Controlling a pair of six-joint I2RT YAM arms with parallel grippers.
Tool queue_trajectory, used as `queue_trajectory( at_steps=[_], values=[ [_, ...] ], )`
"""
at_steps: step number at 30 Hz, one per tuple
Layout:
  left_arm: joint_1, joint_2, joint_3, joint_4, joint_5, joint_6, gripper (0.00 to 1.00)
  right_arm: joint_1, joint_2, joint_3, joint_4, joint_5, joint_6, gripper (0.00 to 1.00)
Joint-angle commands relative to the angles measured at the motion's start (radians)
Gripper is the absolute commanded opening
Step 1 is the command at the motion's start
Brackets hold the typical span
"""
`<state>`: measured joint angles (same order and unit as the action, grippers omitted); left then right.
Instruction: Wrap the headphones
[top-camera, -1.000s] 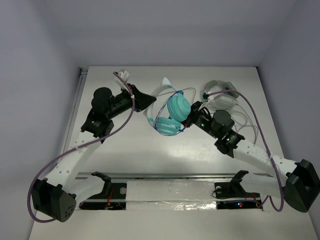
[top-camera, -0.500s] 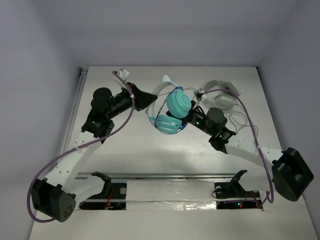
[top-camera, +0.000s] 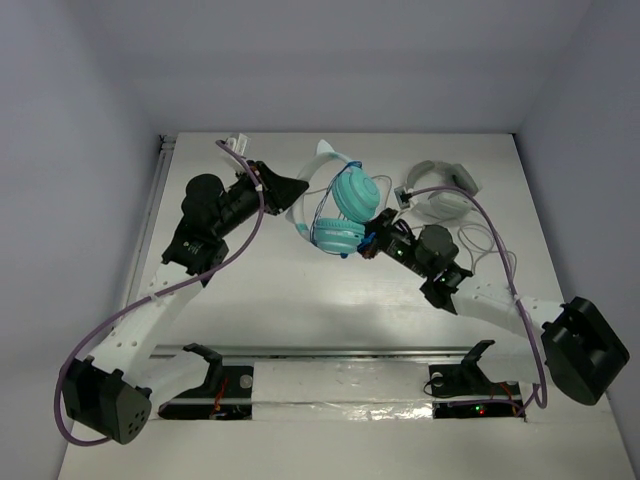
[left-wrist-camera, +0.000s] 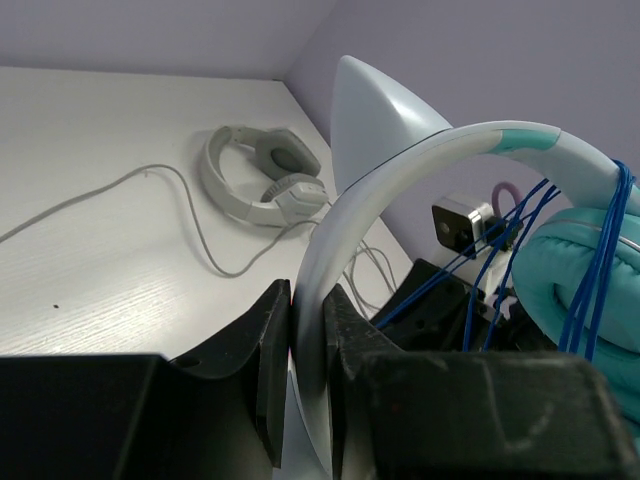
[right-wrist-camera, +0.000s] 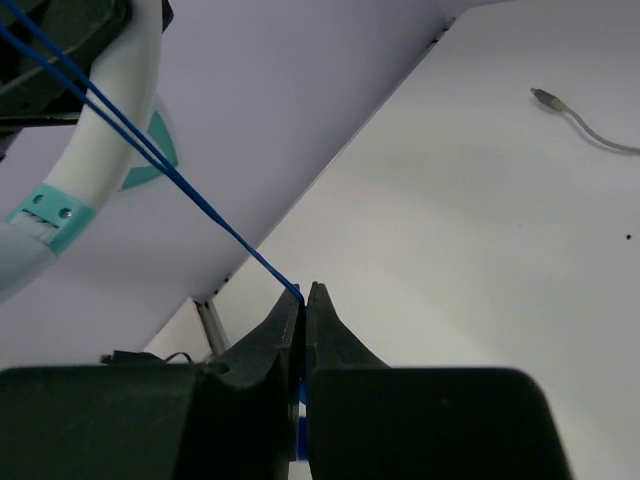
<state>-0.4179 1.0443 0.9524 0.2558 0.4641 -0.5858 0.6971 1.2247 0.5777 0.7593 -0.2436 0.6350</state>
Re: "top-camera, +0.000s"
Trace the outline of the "teal white cat-ear headphones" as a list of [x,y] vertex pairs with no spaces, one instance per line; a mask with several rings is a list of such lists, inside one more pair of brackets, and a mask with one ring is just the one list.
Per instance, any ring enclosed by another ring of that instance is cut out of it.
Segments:
[[376,180],[365,172],[363,163],[337,152],[322,139],[315,155],[299,172],[308,181],[328,164],[337,171],[331,175],[317,204],[307,208],[303,194],[287,212],[296,232],[314,248],[325,254],[346,258],[357,252],[365,237],[364,224],[373,219],[383,203]]

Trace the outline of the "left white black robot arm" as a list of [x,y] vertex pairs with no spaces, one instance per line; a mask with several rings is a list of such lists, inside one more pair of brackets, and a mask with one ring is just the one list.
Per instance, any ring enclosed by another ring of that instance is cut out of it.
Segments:
[[56,384],[55,418],[68,416],[99,434],[98,444],[126,445],[161,407],[190,390],[211,394],[224,377],[222,357],[197,343],[151,366],[149,359],[184,308],[212,276],[247,249],[231,253],[226,236],[250,217],[263,220],[291,207],[305,180],[280,176],[262,161],[242,164],[225,187],[201,174],[186,185],[182,218],[147,292],[106,321],[110,333],[85,358],[72,352]]

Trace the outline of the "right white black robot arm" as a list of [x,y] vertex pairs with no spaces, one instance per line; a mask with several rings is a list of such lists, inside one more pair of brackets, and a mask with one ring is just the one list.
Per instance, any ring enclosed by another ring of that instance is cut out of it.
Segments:
[[457,264],[459,249],[440,225],[426,225],[418,235],[394,220],[387,208],[366,222],[359,254],[380,253],[422,278],[420,291],[434,308],[476,319],[527,339],[534,379],[544,389],[552,382],[571,400],[598,403],[630,360],[626,346],[597,306],[574,297],[566,303],[517,294],[509,281],[499,287]]

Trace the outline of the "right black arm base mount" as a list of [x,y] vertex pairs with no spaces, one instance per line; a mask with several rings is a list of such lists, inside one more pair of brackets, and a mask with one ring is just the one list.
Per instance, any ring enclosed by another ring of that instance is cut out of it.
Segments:
[[482,340],[459,363],[429,367],[423,393],[434,401],[435,419],[525,418],[519,386],[491,382],[479,367],[482,354],[494,343]]

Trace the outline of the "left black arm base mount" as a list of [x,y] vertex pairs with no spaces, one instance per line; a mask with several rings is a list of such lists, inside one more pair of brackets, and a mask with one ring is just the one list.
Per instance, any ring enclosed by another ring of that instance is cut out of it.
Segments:
[[251,420],[254,367],[225,365],[216,351],[189,344],[184,352],[202,357],[209,369],[203,383],[181,392],[159,408],[164,420]]

